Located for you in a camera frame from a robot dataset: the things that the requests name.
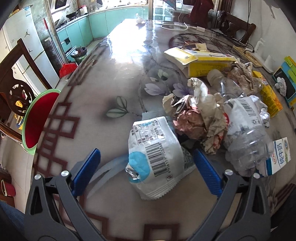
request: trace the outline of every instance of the barcode number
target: barcode number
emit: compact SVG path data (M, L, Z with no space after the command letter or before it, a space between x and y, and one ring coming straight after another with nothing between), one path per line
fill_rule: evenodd
M147 146L146 152L155 177L168 172L165 164L164 149L161 143Z
M252 109L252 107L250 107L249 103L246 100L244 99L238 99L238 100L241 103L241 105L244 107L244 109L246 110L249 116L256 116L255 111Z

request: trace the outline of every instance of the dark red cloth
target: dark red cloth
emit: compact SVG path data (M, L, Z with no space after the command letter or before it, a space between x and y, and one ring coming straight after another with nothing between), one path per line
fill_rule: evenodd
M33 105L25 125L25 141L28 148L34 147L41 135L47 117L59 93L51 92L42 96Z
M214 9L212 0L196 0L189 16L191 24L206 28L210 9Z

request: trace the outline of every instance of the table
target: table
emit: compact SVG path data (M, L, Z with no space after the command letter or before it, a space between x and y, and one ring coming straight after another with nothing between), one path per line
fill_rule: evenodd
M206 30L170 31L162 22L124 20L79 65L54 104L34 157L34 173L45 177L70 170L93 149L101 151L100 166L128 153L128 136L134 121L142 113L162 108L165 85L186 85L187 79L163 52L179 46L184 40L205 42L210 51L240 57L233 43ZM259 69L272 84L271 76ZM144 88L154 83L159 95L150 95ZM118 109L118 96L126 100L126 112L106 114ZM278 94L284 110L271 120L267 130L272 139L288 137L296 141L296 119ZM266 178L267 194L281 188L295 175L296 150L291 148L292 161L277 175ZM89 185L88 193L93 187ZM130 185L127 173L121 171L107 181L93 196L82 196L79 202L94 224L109 240L183 240L192 235L212 208L216 196L206 187L198 170L194 170L158 200L144 201ZM60 213L67 216L59 203ZM235 207L224 226L234 215Z

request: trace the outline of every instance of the red cup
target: red cup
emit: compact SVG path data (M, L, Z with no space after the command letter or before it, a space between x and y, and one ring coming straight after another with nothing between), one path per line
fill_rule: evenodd
M14 197L16 195L15 187L4 180L1 180L1 190L4 196Z

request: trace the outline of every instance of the broom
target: broom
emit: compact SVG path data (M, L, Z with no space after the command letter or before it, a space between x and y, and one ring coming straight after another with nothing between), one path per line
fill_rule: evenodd
M59 61L61 62L62 64L62 67L61 69L59 70L59 78L63 78L64 76L66 75L69 75L71 73L73 73L75 71L75 69L77 69L77 64L64 64L61 57L59 56L59 52L57 51L57 48L56 46L54 45L53 43L53 40L52 40L52 36L50 35L50 32L49 32L49 29L48 29L48 26L47 26L47 23L46 23L46 20L45 18L43 18L43 21L44 21L44 24L45 24L45 27L47 29L47 32L48 32L48 35L51 39L51 43L52 43L52 46L54 47L56 53L57 53L57 56L59 58Z

